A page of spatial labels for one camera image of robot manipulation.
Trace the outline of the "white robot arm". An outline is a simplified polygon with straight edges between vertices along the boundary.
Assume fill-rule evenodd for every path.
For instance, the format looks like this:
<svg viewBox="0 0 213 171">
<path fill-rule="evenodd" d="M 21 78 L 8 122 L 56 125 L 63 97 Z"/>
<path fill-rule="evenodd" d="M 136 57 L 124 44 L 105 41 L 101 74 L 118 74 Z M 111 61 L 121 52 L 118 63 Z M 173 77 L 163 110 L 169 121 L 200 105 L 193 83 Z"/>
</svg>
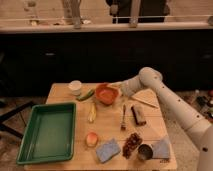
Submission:
<svg viewBox="0 0 213 171">
<path fill-rule="evenodd" d="M 173 111 L 179 125 L 199 150 L 197 171 L 213 171 L 213 124 L 163 83 L 162 74 L 143 67 L 127 80 L 115 82 L 123 95 L 132 97 L 150 88 Z"/>
</svg>

